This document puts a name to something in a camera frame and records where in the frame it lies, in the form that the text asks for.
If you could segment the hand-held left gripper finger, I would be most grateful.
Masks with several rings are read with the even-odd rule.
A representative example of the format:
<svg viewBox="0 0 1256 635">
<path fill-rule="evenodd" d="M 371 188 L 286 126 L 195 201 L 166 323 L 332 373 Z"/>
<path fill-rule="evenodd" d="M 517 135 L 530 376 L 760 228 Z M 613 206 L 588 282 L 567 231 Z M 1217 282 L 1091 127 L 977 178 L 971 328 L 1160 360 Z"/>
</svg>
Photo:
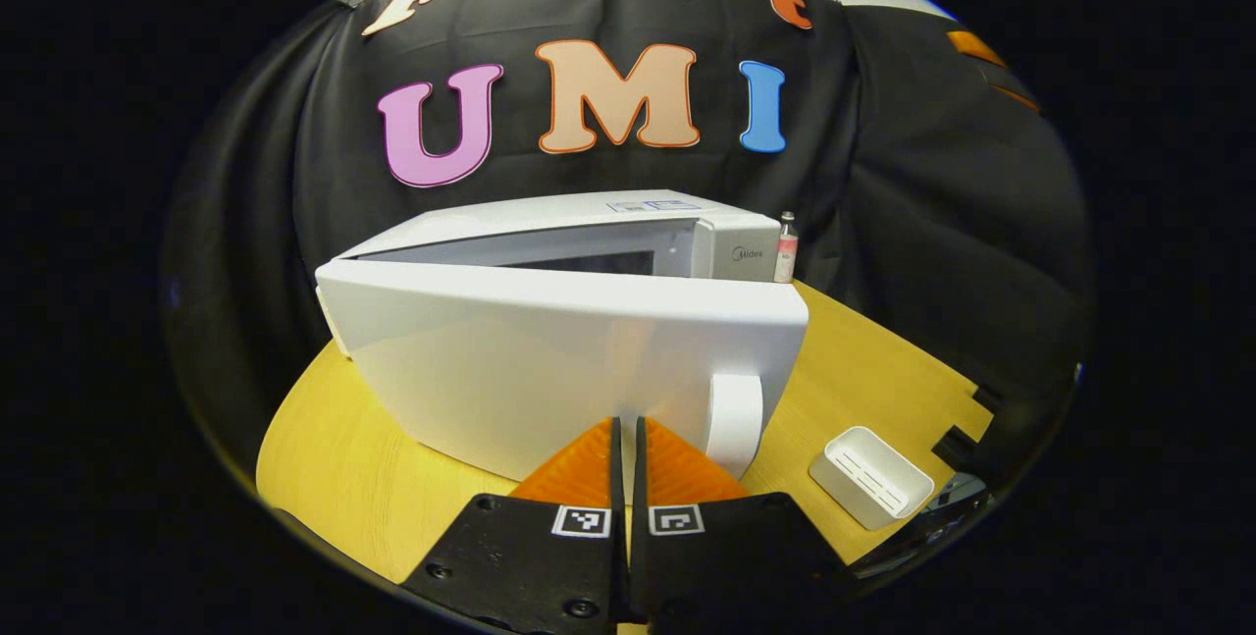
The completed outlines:
<svg viewBox="0 0 1256 635">
<path fill-rule="evenodd" d="M 625 491 L 615 417 L 511 494 L 476 494 L 403 589 L 494 629 L 614 629 L 627 617 Z"/>
<path fill-rule="evenodd" d="M 633 612 L 651 629 L 836 629 L 852 568 L 786 492 L 746 492 L 651 417 L 636 428 Z"/>
</svg>

